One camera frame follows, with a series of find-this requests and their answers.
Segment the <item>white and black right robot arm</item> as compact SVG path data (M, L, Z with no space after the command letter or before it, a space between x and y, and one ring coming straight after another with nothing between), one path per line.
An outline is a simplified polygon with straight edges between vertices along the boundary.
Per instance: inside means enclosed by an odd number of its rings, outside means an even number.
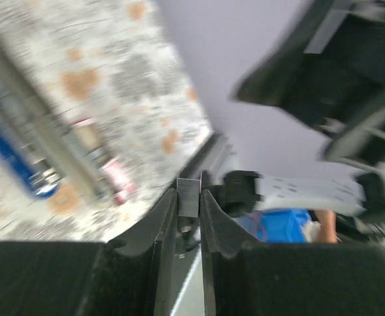
M324 161L359 169L348 183L266 176L261 209L385 222L385 1L313 1L234 97L283 110L329 138Z

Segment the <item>silver staple strip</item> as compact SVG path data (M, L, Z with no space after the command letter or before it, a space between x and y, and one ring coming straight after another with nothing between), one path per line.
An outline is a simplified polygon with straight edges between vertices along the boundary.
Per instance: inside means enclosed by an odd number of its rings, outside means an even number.
M199 197L201 181L199 179L178 178L178 215L181 217L199 217Z

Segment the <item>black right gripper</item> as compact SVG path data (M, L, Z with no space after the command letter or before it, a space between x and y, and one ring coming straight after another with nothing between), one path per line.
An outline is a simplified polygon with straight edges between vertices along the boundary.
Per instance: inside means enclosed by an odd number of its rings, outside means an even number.
M385 163L385 1L314 1L236 98L328 136L324 160Z

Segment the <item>beige stapler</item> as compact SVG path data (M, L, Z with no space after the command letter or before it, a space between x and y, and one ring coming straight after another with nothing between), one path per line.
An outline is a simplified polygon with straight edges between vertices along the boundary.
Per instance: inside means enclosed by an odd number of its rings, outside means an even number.
M69 177L88 201L108 203L113 189L99 167L88 157L80 140L51 110L46 100L25 79L0 46L0 82L17 99L34 143L40 146L53 167Z

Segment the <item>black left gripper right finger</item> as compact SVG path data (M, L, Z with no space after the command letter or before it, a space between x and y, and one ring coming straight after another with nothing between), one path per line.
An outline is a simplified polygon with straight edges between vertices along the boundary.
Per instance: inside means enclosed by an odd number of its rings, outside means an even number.
M207 315L385 315L385 246L264 243L200 197Z

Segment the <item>blue stapler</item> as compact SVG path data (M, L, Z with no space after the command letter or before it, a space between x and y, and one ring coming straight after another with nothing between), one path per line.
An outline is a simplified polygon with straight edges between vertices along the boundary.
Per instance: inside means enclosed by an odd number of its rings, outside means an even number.
M0 106L0 156L33 196L50 198L61 176Z

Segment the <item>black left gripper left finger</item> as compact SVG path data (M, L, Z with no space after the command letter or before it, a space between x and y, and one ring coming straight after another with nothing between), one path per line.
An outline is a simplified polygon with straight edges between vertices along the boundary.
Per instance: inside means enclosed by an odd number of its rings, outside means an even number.
M0 241L0 315L169 315L177 193L109 242Z

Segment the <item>red and white staple box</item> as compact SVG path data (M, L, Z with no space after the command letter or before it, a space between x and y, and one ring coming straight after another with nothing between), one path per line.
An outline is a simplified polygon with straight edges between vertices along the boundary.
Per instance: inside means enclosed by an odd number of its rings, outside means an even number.
M104 178L118 205L125 204L134 193L134 186L119 158L110 150L99 124L94 118L83 118L72 124L72 132L81 141L90 165Z

